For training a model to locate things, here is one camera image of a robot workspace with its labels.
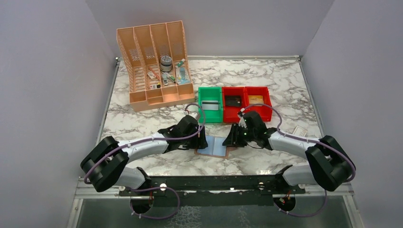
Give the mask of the orange plastic file organizer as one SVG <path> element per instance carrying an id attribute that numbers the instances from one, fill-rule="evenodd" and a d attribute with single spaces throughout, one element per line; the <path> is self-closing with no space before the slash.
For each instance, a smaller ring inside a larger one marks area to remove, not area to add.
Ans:
<path id="1" fill-rule="evenodd" d="M 129 103 L 134 111 L 145 111 L 195 101 L 192 76 L 190 74 L 186 36 L 183 22 L 173 21 L 151 25 L 119 28 L 116 40 L 129 76 Z M 160 70 L 161 56 L 169 55 L 173 60 L 172 70 Z M 176 80 L 175 65 L 185 58 L 181 66 L 188 71 L 191 83 L 178 85 L 165 74 Z M 156 71 L 161 80 L 151 80 L 147 72 Z"/>

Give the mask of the green plastic bin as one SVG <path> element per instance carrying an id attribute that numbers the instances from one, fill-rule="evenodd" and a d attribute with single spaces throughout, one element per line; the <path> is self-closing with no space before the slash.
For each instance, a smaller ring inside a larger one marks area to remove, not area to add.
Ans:
<path id="1" fill-rule="evenodd" d="M 198 104 L 204 111 L 199 109 L 199 122 L 215 124 L 223 122 L 223 96 L 221 87 L 199 87 Z"/>

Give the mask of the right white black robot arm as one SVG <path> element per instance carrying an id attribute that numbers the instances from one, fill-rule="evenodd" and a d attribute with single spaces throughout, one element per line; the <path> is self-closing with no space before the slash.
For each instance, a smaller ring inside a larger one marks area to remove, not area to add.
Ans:
<path id="1" fill-rule="evenodd" d="M 267 127 L 255 111 L 242 114 L 239 123 L 232 124 L 223 146 L 245 147 L 249 142 L 255 142 L 261 149 L 286 152 L 307 160 L 307 165 L 287 166 L 276 173 L 275 186 L 281 189 L 317 184 L 327 191 L 335 191 L 356 174 L 354 163 L 334 137 L 303 138 L 284 133 L 279 127 Z"/>

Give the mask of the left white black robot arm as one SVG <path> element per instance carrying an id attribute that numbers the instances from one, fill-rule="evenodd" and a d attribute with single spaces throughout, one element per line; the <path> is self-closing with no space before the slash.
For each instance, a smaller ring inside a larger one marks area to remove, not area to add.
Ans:
<path id="1" fill-rule="evenodd" d="M 128 163 L 151 156 L 178 150 L 206 147 L 204 125 L 191 115 L 178 124 L 158 130 L 156 133 L 130 141 L 117 141 L 112 136 L 102 139 L 82 160 L 80 168 L 85 173 L 85 183 L 97 192 L 112 186 L 132 189 L 148 188 L 150 179 L 142 168 L 129 168 Z"/>

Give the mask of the red plastic double bin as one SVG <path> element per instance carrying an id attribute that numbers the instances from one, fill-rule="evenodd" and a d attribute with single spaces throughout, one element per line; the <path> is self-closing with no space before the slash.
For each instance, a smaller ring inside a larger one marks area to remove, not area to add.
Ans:
<path id="1" fill-rule="evenodd" d="M 224 97 L 226 95 L 237 95 L 242 98 L 241 107 L 225 106 Z M 262 95 L 264 97 L 263 104 L 249 104 L 249 95 Z M 238 112 L 244 108 L 246 112 L 256 111 L 260 114 L 265 122 L 270 122 L 272 117 L 272 110 L 265 105 L 271 106 L 269 96 L 269 89 L 264 86 L 241 86 L 241 87 L 222 87 L 223 96 L 223 122 L 224 123 L 237 123 L 240 119 Z"/>

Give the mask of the black VIP credit card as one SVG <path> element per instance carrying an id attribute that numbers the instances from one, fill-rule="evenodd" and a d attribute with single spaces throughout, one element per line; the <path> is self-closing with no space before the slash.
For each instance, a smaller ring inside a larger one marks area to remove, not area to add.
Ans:
<path id="1" fill-rule="evenodd" d="M 237 95 L 226 95 L 224 97 L 225 106 L 231 107 L 241 107 L 242 106 L 242 98 Z"/>

